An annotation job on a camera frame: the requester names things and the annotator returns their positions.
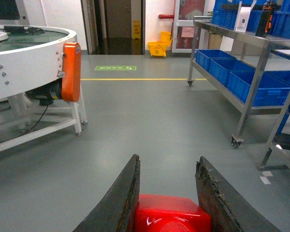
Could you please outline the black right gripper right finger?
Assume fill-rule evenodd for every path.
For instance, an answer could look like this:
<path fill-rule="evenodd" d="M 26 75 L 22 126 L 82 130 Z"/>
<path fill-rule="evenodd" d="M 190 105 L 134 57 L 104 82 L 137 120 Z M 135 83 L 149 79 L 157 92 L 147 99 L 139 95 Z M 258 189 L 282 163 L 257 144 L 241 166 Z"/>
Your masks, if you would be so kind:
<path fill-rule="evenodd" d="M 196 164 L 199 206 L 211 216 L 213 232 L 278 232 L 203 156 Z"/>

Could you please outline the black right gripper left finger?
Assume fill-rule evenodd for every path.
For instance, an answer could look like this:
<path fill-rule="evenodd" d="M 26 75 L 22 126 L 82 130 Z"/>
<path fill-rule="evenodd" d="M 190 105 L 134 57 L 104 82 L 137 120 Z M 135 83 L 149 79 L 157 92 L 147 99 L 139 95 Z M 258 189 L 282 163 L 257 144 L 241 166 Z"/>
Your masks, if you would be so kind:
<path fill-rule="evenodd" d="M 134 154 L 75 232 L 132 232 L 140 195 L 140 158 Z"/>

